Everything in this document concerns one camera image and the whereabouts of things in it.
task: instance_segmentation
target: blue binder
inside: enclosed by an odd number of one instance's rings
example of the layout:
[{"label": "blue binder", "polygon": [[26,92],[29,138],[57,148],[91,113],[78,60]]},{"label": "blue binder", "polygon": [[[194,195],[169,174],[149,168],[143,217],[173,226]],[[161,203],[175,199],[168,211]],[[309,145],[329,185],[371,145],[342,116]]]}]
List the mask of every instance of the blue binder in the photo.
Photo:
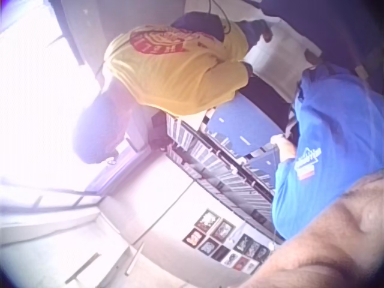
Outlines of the blue binder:
[{"label": "blue binder", "polygon": [[243,157],[267,144],[283,131],[241,93],[216,108],[207,124],[209,134],[225,143],[236,158]]}]

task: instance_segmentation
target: yellow t-shirt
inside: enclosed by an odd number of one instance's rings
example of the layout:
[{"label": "yellow t-shirt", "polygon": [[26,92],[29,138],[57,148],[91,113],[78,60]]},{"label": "yellow t-shirt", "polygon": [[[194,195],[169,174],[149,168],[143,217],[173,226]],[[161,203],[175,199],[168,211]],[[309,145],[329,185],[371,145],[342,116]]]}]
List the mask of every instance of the yellow t-shirt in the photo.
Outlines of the yellow t-shirt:
[{"label": "yellow t-shirt", "polygon": [[238,62],[247,49],[234,23],[224,43],[204,33],[144,26],[111,42],[104,67],[138,103],[184,116],[231,100],[248,83]]}]

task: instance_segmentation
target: logo on shirt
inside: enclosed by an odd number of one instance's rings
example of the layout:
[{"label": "logo on shirt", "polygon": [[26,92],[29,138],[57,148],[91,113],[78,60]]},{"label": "logo on shirt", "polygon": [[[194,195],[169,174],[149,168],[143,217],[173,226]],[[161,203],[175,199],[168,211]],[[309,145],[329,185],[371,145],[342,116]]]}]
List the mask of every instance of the logo on shirt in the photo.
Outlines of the logo on shirt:
[{"label": "logo on shirt", "polygon": [[[198,40],[200,37],[212,38],[204,33],[192,33],[184,29],[161,28],[147,31],[133,31],[130,37],[130,44],[144,54],[170,54],[186,52],[185,42]],[[198,46],[206,48],[200,42]]]},{"label": "logo on shirt", "polygon": [[300,181],[314,175],[314,165],[319,162],[318,157],[321,153],[322,150],[320,148],[304,149],[303,155],[295,163],[295,170]]}]

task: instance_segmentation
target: framed picture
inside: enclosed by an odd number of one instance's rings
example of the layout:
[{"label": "framed picture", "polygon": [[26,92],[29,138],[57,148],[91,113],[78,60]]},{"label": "framed picture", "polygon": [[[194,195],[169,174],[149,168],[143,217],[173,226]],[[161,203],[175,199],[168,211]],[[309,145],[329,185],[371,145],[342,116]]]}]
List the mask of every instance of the framed picture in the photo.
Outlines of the framed picture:
[{"label": "framed picture", "polygon": [[241,254],[236,251],[231,251],[227,254],[227,256],[221,261],[221,264],[228,268],[232,268],[235,263],[241,258]]},{"label": "framed picture", "polygon": [[205,255],[209,256],[212,254],[213,251],[216,250],[218,247],[218,243],[213,241],[211,238],[208,238],[207,241],[205,241],[200,247],[200,252],[204,253]]},{"label": "framed picture", "polygon": [[246,266],[246,264],[248,264],[250,260],[248,258],[245,258],[245,257],[241,257],[237,262],[236,264],[234,265],[234,269],[237,270],[237,271],[242,271],[244,269],[244,267]]},{"label": "framed picture", "polygon": [[241,254],[245,254],[253,242],[254,240],[251,237],[249,237],[247,234],[243,234],[233,249]]},{"label": "framed picture", "polygon": [[223,219],[212,234],[212,238],[216,239],[218,242],[224,243],[234,228],[234,225]]},{"label": "framed picture", "polygon": [[187,237],[183,239],[183,242],[191,246],[192,248],[196,248],[199,244],[204,240],[205,235],[198,231],[197,229],[193,229]]},{"label": "framed picture", "polygon": [[219,216],[210,210],[204,212],[200,219],[196,222],[195,226],[203,232],[208,232],[210,228],[217,222]]},{"label": "framed picture", "polygon": [[256,255],[256,252],[260,248],[260,244],[257,243],[255,240],[252,240],[251,245],[248,247],[248,249],[245,251],[244,255],[246,255],[249,258],[254,258]]},{"label": "framed picture", "polygon": [[242,272],[246,273],[246,274],[253,274],[257,269],[258,267],[260,266],[260,262],[258,261],[254,261],[254,260],[250,260],[243,268]]},{"label": "framed picture", "polygon": [[228,255],[229,251],[230,249],[222,245],[216,250],[216,252],[212,255],[211,258],[221,262],[223,261],[224,257]]},{"label": "framed picture", "polygon": [[253,259],[256,261],[262,262],[268,257],[268,255],[269,255],[268,248],[261,245]]}]

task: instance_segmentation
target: skin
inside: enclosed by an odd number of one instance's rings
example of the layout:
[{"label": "skin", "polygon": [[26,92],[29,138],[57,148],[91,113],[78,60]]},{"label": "skin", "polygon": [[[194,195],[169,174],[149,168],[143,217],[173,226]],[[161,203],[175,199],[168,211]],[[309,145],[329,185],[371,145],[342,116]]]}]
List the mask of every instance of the skin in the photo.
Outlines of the skin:
[{"label": "skin", "polygon": [[296,158],[296,147],[282,134],[272,136],[271,143],[278,146],[280,161]]},{"label": "skin", "polygon": [[363,287],[384,259],[383,172],[363,178],[241,288]]}]

